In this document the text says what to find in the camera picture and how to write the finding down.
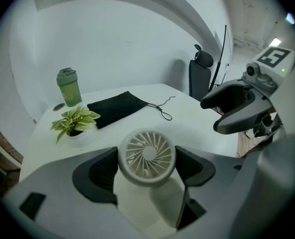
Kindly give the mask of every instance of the black cloth bag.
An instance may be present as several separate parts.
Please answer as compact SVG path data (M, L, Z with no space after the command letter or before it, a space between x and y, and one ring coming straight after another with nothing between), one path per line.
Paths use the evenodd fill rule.
M101 115L96 119L97 127L100 129L137 112L148 104L126 91L118 96L88 104L88 108Z

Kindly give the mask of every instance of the black office chair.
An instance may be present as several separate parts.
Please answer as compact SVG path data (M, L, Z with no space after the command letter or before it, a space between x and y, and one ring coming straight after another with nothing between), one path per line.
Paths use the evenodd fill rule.
M202 51L199 45L195 44L195 48L198 50L195 60L189 63L189 96L200 102L209 90L211 78L209 67L213 65L213 58Z

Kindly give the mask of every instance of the green water bottle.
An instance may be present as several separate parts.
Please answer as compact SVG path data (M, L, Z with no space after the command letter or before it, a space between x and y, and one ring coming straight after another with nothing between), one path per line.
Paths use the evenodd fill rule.
M67 106L72 107L82 102L78 76L75 70L72 70L70 67L60 70L57 75L57 84Z

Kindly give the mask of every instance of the chair headrest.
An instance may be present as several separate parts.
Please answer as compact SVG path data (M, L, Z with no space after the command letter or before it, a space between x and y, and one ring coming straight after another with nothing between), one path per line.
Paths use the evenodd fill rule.
M198 52L195 54L195 61L204 67L211 67L213 65L213 58L207 52L201 50L198 44L195 44L195 48Z

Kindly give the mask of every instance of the table surface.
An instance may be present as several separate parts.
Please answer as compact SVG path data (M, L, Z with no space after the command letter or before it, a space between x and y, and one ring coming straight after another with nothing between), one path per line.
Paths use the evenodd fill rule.
M118 89L103 90L82 95L82 105L104 100L125 91L129 91L136 97L153 104L163 104L164 112L172 115L173 120L165 120L156 108L144 107L138 112L114 122L104 128L95 130L93 143L80 148L72 148L65 135L56 145L57 131L50 131L51 122L60 119L61 114L73 109L65 106L59 111L52 111L50 107L37 124L29 142L28 154L24 157L20 181L31 174L40 166L49 162L67 158L92 150L119 146L122 140L132 131L139 128L153 128L166 135L174 145L187 146L212 153L236 157L238 134L222 135L213 130L213 124L220 118L220 115L211 109L203 110L197 100L188 95L173 89L165 84L141 85ZM137 187L129 182L118 171L114 181L114 192L118 197L118 208L138 229L146 232L147 236L158 238L169 235L171 228L164 229L164 222L153 207L148 197L146 188ZM143 198L149 203L144 204L144 210L140 208L140 202L133 205L133 197ZM145 212L144 221L139 221L139 213Z

